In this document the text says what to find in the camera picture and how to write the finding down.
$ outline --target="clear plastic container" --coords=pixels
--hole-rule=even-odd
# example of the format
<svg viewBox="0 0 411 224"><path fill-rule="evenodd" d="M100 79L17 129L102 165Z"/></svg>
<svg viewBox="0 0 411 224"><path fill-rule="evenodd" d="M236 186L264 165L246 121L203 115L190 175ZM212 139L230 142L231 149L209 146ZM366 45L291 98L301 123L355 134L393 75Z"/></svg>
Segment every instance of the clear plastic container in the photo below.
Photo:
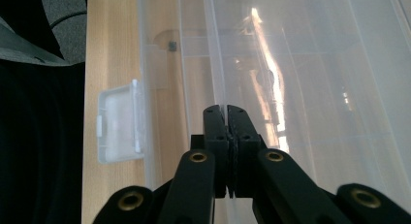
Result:
<svg viewBox="0 0 411 224"><path fill-rule="evenodd" d="M136 80L100 93L96 132L101 163L144 157L146 120L142 104L142 85Z"/></svg>
<svg viewBox="0 0 411 224"><path fill-rule="evenodd" d="M411 211L411 0L138 3L154 188L203 109L235 105L320 187L362 183ZM250 204L218 201L216 223L255 222Z"/></svg>

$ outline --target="wooden surface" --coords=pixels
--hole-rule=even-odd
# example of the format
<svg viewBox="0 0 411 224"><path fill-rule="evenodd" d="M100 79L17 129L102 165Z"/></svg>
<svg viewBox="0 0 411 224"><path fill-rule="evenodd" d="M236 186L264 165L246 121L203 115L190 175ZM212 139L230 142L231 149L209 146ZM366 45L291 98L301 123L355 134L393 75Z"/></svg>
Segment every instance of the wooden surface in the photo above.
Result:
<svg viewBox="0 0 411 224"><path fill-rule="evenodd" d="M156 159L155 175L150 176L155 187L174 176L181 154L188 149L181 52L168 51L169 41L180 42L177 1L146 2L150 4L146 9L150 21L146 26L138 26L137 0L88 0L82 223L92 223L118 189L129 185L144 186L143 160L100 164L96 137L98 94L140 79L139 30L146 33L144 46L155 46L167 57L166 73L162 75L165 84L161 87L150 85L149 89L151 116L148 121L152 125Z"/></svg>
<svg viewBox="0 0 411 224"><path fill-rule="evenodd" d="M132 184L144 184L142 161L100 164L96 138L99 92L128 84L140 76L136 2L88 1L82 223L92 223L116 190Z"/></svg>

